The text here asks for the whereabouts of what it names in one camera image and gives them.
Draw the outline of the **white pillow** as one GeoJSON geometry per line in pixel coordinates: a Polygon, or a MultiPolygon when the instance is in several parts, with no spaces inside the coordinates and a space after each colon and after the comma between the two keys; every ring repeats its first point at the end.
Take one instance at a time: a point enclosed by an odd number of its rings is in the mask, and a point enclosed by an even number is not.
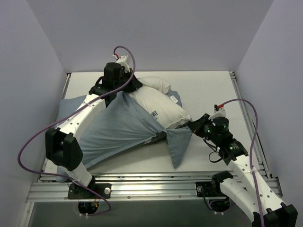
{"type": "Polygon", "coordinates": [[[191,121],[177,96],[169,94],[171,84],[167,80],[159,77],[142,77],[138,80],[143,86],[129,95],[161,126],[176,129],[191,121]]]}

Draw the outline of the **grey striped pillowcase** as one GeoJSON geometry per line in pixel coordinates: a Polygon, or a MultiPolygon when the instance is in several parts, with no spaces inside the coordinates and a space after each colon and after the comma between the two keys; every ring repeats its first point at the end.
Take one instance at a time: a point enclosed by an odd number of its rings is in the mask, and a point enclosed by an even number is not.
{"type": "Polygon", "coordinates": [[[166,137],[174,169],[182,163],[192,131],[187,123],[176,129],[165,129],[128,93],[117,93],[85,129],[78,143],[82,162],[90,168],[127,149],[166,137]]]}

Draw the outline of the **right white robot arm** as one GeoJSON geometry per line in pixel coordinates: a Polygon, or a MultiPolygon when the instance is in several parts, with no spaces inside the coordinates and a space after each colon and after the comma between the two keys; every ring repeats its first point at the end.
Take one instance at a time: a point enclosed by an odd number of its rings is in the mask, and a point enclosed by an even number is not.
{"type": "Polygon", "coordinates": [[[296,208],[285,204],[260,173],[251,167],[249,154],[230,133],[227,118],[219,116],[211,119],[205,114],[188,126],[196,136],[211,141],[219,149],[219,156],[242,182],[237,183],[228,171],[219,172],[212,176],[212,193],[229,197],[250,219],[253,227],[296,225],[296,208]]]}

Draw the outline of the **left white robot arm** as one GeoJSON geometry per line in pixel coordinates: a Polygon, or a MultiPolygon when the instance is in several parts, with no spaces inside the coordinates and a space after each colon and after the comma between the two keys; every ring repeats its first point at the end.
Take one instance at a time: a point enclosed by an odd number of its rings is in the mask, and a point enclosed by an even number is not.
{"type": "Polygon", "coordinates": [[[104,68],[104,75],[90,89],[74,114],[57,128],[46,131],[46,158],[65,168],[67,175],[80,185],[78,192],[84,198],[91,198],[96,187],[91,183],[93,176],[82,162],[83,153],[78,143],[81,135],[92,120],[116,98],[118,92],[133,92],[141,87],[141,82],[123,57],[109,62],[104,68]]]}

